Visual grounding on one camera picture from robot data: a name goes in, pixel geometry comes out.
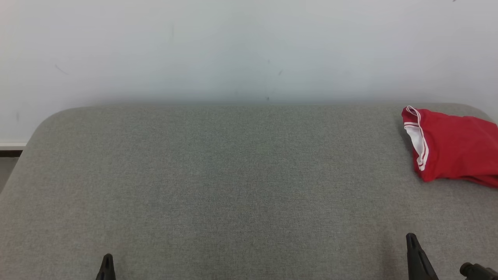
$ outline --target gray floor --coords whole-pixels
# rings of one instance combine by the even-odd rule
[[[10,173],[17,163],[18,157],[0,157],[0,192],[7,183]]]

